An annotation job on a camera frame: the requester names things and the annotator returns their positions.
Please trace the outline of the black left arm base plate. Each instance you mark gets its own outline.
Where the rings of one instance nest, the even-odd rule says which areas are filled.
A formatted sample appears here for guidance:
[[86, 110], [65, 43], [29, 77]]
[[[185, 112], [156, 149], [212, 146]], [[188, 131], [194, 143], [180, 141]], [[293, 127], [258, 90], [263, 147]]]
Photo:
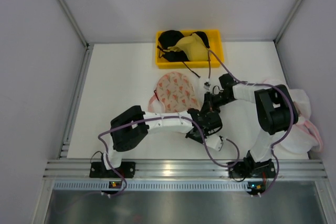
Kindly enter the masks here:
[[[133, 178], [135, 174], [135, 162], [122, 162], [115, 170], [124, 178]], [[90, 167], [90, 178], [118, 178], [119, 175], [112, 169], [106, 169], [103, 162], [93, 162]]]

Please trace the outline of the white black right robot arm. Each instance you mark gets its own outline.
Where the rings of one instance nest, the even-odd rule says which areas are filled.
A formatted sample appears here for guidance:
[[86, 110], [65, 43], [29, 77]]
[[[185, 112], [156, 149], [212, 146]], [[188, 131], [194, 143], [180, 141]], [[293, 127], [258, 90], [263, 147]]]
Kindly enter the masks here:
[[299, 118], [287, 87], [239, 81], [230, 74], [222, 75], [219, 81], [222, 90], [218, 94], [204, 94], [201, 113], [213, 119], [219, 115], [222, 106], [244, 100], [255, 104], [261, 127], [256, 143], [246, 157], [233, 166], [233, 171], [237, 174], [245, 172], [251, 177], [262, 172], [273, 173], [274, 147], [287, 137]]

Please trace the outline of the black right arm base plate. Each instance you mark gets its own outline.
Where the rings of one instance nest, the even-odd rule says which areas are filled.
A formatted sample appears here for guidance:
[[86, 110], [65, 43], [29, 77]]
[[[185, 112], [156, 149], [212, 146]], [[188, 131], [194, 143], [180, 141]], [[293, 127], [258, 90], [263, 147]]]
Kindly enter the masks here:
[[229, 177], [236, 180], [246, 178], [274, 178], [276, 169], [272, 160], [255, 162], [253, 159], [244, 158], [229, 169]]

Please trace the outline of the peach tulip print laundry bag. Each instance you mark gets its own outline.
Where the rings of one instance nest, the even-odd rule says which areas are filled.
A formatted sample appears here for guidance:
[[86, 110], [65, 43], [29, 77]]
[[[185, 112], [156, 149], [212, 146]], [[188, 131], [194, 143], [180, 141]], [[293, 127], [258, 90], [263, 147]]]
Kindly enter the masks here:
[[191, 81], [180, 72], [166, 73], [154, 88], [154, 95], [148, 103], [148, 111], [176, 113], [189, 109], [201, 109]]

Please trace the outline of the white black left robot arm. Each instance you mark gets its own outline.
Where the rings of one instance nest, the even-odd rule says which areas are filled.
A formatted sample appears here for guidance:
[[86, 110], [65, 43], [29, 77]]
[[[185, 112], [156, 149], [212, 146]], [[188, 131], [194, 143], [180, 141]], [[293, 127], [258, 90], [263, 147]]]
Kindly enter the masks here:
[[136, 148], [148, 134], [160, 132], [182, 133], [186, 138], [220, 151], [223, 138], [217, 132], [222, 127], [218, 112], [191, 108], [182, 112], [154, 113], [135, 105], [114, 118], [110, 130], [98, 136], [106, 148], [102, 162], [106, 170], [120, 167], [123, 152]]

